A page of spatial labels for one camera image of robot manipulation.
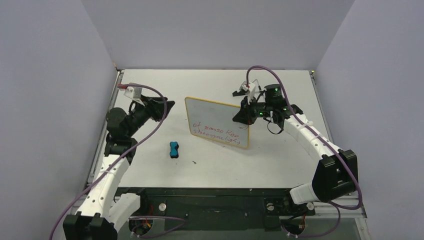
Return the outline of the yellow framed whiteboard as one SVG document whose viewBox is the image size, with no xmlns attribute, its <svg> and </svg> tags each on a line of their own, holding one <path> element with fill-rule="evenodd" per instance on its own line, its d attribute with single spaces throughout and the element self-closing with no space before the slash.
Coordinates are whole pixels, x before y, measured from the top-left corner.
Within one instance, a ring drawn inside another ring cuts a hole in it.
<svg viewBox="0 0 424 240">
<path fill-rule="evenodd" d="M 191 96 L 184 103 L 192 135 L 242 149 L 249 147 L 250 127 L 233 121 L 239 106 Z"/>
</svg>

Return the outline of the blue whiteboard eraser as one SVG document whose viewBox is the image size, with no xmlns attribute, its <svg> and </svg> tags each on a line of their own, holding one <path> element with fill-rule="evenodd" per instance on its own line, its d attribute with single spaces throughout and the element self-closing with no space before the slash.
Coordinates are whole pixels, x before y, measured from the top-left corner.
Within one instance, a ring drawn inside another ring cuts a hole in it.
<svg viewBox="0 0 424 240">
<path fill-rule="evenodd" d="M 176 159 L 179 157 L 179 144 L 177 141 L 171 141 L 169 143 L 170 146 L 170 152 L 169 152 L 169 156 L 171 159 Z"/>
</svg>

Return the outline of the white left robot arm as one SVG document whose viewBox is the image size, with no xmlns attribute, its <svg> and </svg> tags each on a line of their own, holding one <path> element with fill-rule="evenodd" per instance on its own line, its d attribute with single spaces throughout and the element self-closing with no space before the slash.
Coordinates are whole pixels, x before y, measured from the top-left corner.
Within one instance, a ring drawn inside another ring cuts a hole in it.
<svg viewBox="0 0 424 240">
<path fill-rule="evenodd" d="M 75 214 L 68 214 L 62 227 L 67 240 L 116 240 L 130 216 L 143 215 L 149 201 L 136 193 L 125 193 L 113 203 L 118 186 L 130 167 L 138 141 L 133 135 L 148 121 L 162 124 L 175 101 L 142 95 L 131 101 L 129 112 L 120 107 L 106 114 L 106 145 L 100 170 L 87 188 L 85 200 Z"/>
</svg>

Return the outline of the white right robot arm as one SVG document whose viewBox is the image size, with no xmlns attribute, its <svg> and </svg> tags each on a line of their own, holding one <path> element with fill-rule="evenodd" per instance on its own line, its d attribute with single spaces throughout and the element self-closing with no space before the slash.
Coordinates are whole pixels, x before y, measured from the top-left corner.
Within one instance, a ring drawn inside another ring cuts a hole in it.
<svg viewBox="0 0 424 240">
<path fill-rule="evenodd" d="M 282 199 L 287 213 L 296 213 L 302 204 L 327 203 L 357 190 L 356 154 L 352 150 L 342 150 L 323 137 L 297 105 L 287 103 L 278 84 L 261 89 L 253 83 L 243 82 L 232 95 L 244 97 L 233 122 L 252 125 L 262 118 L 269 124 L 276 124 L 281 133 L 292 136 L 317 162 L 312 181 L 292 188 L 290 195 Z"/>
</svg>

